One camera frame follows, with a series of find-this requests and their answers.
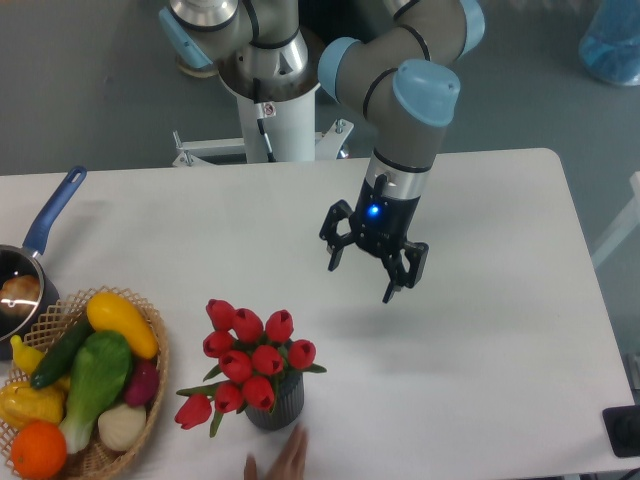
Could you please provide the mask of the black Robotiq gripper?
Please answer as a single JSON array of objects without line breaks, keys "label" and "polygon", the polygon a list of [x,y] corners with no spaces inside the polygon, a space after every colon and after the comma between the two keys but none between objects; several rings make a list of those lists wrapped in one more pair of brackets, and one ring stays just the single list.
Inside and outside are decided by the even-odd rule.
[{"label": "black Robotiq gripper", "polygon": [[[419,200],[420,197],[394,197],[391,173],[385,172],[373,183],[363,182],[354,213],[345,200],[333,204],[319,232],[330,254],[328,270],[332,272],[339,266],[344,248],[354,243],[355,236],[356,245],[381,258],[387,271],[389,283],[383,303],[389,303],[403,288],[413,288],[422,277],[429,252],[427,243],[407,239]],[[340,234],[339,223],[350,217],[351,226]]]}]

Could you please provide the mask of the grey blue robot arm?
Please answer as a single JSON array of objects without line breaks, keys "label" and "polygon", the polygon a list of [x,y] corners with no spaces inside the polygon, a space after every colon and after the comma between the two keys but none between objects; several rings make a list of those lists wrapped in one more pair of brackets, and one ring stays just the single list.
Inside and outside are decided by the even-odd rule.
[{"label": "grey blue robot arm", "polygon": [[355,206],[332,205],[320,230],[336,268],[356,245],[380,259],[386,296],[415,286],[428,247],[407,232],[460,91],[450,64],[475,48],[475,1],[390,1],[394,25],[370,42],[333,40],[313,58],[295,1],[170,1],[159,22],[182,67],[216,70],[236,98],[251,163],[311,161],[323,89],[378,132]]}]

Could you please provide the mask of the person's hand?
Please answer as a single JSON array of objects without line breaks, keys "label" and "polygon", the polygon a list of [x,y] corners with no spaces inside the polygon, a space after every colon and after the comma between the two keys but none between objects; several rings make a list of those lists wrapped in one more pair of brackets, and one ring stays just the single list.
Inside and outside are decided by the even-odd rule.
[{"label": "person's hand", "polygon": [[308,430],[301,424],[296,425],[278,457],[264,475],[264,479],[302,480],[308,444]]}]

